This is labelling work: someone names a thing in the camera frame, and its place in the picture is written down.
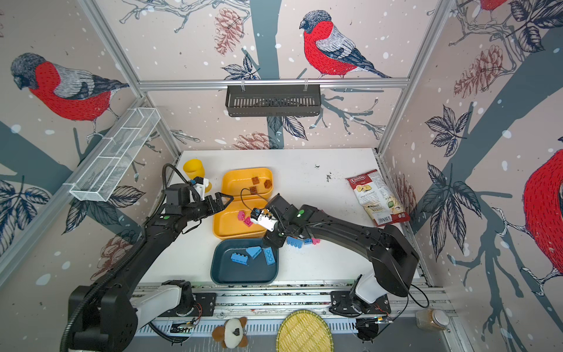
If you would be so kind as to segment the blue sloped lego brick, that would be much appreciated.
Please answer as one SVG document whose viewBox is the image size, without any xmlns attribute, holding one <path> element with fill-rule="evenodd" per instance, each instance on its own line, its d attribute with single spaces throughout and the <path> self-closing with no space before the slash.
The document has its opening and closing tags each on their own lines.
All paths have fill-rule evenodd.
<svg viewBox="0 0 563 352">
<path fill-rule="evenodd" d="M 246 253 L 252 259 L 256 259 L 261 252 L 262 252 L 261 246 L 251 246 L 246 248 Z"/>
</svg>

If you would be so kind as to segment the long blue lego brick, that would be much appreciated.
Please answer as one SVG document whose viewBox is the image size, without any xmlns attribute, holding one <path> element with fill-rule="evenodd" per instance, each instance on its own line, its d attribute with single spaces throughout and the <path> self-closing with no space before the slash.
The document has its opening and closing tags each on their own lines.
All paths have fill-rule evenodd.
<svg viewBox="0 0 563 352">
<path fill-rule="evenodd" d="M 246 255 L 241 255 L 238 253 L 232 253 L 230 257 L 231 261 L 241 265 L 248 265 L 249 258 Z"/>
</svg>

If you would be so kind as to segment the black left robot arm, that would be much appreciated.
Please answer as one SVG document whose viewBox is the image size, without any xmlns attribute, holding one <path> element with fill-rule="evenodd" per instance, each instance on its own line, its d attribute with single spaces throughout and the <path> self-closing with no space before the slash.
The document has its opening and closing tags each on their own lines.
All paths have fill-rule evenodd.
<svg viewBox="0 0 563 352">
<path fill-rule="evenodd" d="M 143 225 L 142 238 L 97 281 L 71 293 L 61 351 L 124 351 L 141 327 L 130 301 L 141 278 L 190 221 L 200 223 L 234 200 L 221 192 L 201 198 L 190 183 L 174 184 L 164 193 Z"/>
</svg>

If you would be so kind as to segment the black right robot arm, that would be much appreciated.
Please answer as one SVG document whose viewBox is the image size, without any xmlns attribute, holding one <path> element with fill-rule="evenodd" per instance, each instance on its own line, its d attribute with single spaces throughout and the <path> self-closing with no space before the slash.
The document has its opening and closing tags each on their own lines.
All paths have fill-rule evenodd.
<svg viewBox="0 0 563 352">
<path fill-rule="evenodd" d="M 280 248 L 287 238 L 314 238 L 335 243 L 371 262 L 372 274 L 359 276 L 348 292 L 335 292 L 329 308 L 334 315 L 355 318 L 363 314 L 385 314 L 378 299 L 390 293 L 409 297 L 419 255 L 394 225 L 378 228 L 353 224 L 311 205 L 296 208 L 280 194 L 268 202 L 265 210 L 274 220 L 263 238 L 268 246 Z"/>
</svg>

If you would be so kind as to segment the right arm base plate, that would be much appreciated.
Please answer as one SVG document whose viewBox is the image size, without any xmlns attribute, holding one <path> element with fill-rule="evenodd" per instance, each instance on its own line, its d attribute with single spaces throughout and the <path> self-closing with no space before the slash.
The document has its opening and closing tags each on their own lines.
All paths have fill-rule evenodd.
<svg viewBox="0 0 563 352">
<path fill-rule="evenodd" d="M 381 296 L 374 303 L 366 303 L 350 290 L 331 291 L 329 312 L 346 318 L 360 315 L 390 315 L 391 308 L 387 295 Z"/>
</svg>

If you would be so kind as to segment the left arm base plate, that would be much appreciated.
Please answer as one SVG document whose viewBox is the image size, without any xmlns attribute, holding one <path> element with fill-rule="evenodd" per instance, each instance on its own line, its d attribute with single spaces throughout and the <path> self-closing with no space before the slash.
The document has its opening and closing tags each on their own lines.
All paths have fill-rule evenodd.
<svg viewBox="0 0 563 352">
<path fill-rule="evenodd" d="M 213 317 L 216 308 L 215 293 L 191 293 L 164 314 L 168 317 Z"/>
</svg>

